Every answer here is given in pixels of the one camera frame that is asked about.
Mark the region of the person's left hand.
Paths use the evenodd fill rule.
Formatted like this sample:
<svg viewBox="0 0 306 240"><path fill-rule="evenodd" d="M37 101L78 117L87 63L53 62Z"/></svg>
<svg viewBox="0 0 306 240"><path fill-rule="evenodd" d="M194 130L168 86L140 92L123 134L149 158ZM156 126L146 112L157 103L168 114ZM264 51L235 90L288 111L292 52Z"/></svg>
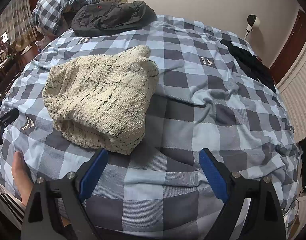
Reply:
<svg viewBox="0 0 306 240"><path fill-rule="evenodd" d="M26 163L22 153L16 151L12 162L12 175L19 190L21 202L27 206L29 197L33 189L33 182L26 171Z"/></svg>

